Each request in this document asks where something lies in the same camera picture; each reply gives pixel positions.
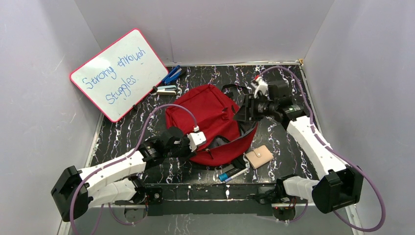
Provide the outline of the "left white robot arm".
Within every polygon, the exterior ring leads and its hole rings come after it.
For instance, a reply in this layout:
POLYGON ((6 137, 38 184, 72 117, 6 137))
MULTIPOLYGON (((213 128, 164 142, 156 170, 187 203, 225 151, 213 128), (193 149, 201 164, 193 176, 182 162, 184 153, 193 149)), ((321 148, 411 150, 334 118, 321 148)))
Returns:
POLYGON ((137 174, 158 166, 166 158, 188 160, 206 142, 202 132, 184 134, 170 127, 150 137, 138 148, 92 167, 63 170, 51 190, 51 196, 63 221, 75 220, 90 208, 116 201, 142 203, 148 195, 137 174))

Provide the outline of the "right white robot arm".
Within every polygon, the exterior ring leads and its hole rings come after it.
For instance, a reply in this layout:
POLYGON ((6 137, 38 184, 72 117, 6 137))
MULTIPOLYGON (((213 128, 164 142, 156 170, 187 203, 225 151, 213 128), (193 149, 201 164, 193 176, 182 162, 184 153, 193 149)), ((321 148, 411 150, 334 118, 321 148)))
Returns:
POLYGON ((363 175, 357 168, 335 156, 323 142, 304 106, 296 104, 285 82, 268 85, 263 79, 252 82, 253 94, 244 97, 234 116, 236 121, 258 122, 273 117, 300 145, 313 163, 318 179, 296 174, 277 179, 274 191, 267 191, 282 203, 295 197, 313 202, 322 213, 329 213, 360 201, 363 175))

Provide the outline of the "red student backpack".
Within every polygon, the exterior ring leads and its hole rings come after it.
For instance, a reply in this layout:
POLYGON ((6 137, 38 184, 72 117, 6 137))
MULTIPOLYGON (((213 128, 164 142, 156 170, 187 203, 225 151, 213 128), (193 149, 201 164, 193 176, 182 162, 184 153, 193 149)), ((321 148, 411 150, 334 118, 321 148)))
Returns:
POLYGON ((258 124, 236 121, 239 106, 214 85, 201 85, 178 98, 166 108, 166 127, 178 127, 185 134, 195 126, 204 133, 206 143, 198 147, 190 160, 206 166, 231 163, 250 147, 258 124))

